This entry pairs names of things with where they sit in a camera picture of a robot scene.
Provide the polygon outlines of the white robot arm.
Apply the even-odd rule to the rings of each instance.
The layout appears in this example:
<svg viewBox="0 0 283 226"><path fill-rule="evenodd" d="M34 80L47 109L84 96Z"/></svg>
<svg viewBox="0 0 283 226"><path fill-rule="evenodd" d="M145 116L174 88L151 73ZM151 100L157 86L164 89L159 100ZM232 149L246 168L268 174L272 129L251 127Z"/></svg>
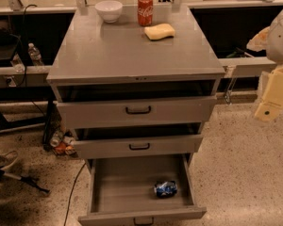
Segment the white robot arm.
<svg viewBox="0 0 283 226"><path fill-rule="evenodd" d="M266 57L277 67L268 74L266 88L255 112L260 121L272 121L283 110L283 9L272 23L248 41L246 48L266 51Z"/></svg>

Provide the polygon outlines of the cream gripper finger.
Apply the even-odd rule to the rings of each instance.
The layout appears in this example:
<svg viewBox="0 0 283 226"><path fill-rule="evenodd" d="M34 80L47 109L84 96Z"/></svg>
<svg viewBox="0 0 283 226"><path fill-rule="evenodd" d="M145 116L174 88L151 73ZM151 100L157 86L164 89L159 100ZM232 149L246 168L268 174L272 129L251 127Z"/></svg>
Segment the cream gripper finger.
<svg viewBox="0 0 283 226"><path fill-rule="evenodd" d="M267 39L269 34L270 27L267 26L260 30L256 36L254 36L248 43L246 44L246 48L248 50L252 50L255 52L259 52L265 50L267 47Z"/></svg>
<svg viewBox="0 0 283 226"><path fill-rule="evenodd" d="M283 66L278 66L268 74L268 81L255 112L259 121L272 121L283 110Z"/></svg>

